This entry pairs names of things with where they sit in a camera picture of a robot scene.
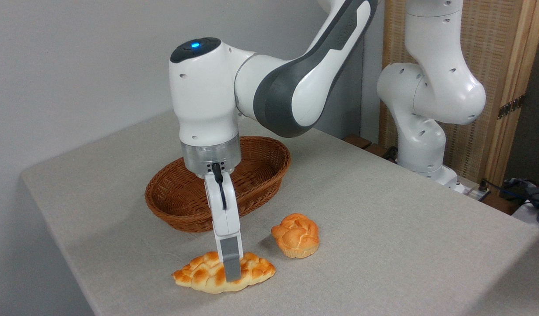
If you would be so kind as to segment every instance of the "metal hinge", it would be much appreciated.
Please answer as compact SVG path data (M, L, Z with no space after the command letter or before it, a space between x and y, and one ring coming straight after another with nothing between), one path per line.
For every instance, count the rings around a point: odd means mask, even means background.
M503 118L507 114L510 114L511 112L514 112L518 108L521 108L521 106L523 105L523 100L524 99L525 99L525 94L523 94L519 98L517 98L517 99L515 99L513 101L510 101L510 102L504 104L503 106L501 106L500 111L498 112L498 120L500 120L500 118Z

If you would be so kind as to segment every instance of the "table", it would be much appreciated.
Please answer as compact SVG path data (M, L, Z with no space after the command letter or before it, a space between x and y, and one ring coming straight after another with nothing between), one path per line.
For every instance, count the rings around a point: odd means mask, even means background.
M539 315L539 230L318 130L286 139L249 118L239 127L283 142L292 165L241 220L244 250L277 272L237 293L171 277L216 249L212 232L174 230L145 204L149 180L181 156L172 112L22 173L97 316ZM292 212L320 227L305 259L271 236Z

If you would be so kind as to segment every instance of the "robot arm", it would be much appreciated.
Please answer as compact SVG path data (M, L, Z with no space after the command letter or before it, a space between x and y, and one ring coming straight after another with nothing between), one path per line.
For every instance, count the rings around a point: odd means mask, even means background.
M241 160L237 110L280 136L317 122L376 0L319 0L329 16L303 56L284 61L201 38L176 48L169 75L185 166L205 180L219 258L241 278L238 207L230 174Z
M486 103L460 48L462 0L408 0L405 44L416 64L391 64L377 92L398 131L398 164L455 190L454 171L443 166L445 133L436 120L469 124Z

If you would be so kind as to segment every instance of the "wicker basket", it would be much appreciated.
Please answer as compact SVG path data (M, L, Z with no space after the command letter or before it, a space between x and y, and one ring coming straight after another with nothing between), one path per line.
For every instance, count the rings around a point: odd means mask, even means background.
M240 217L269 201L279 190L291 164L289 150L279 140L240 137L242 161L231 174ZM150 180L145 200L152 212L177 230L213 229L203 180L191 173L183 158L168 164Z

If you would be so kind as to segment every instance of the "bread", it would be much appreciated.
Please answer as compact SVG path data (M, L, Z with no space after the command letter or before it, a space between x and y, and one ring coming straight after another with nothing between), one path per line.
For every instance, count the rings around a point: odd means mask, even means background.
M318 250L318 225L303 214L287 216L271 229L271 234L289 258L305 258Z
M246 252L240 259L242 278L227 282L224 276L224 266L219 261L215 251L207 252L197 257L181 270L172 274L175 284L193 288L211 294L243 290L245 287L271 278L275 274L275 266L259 258L251 252Z

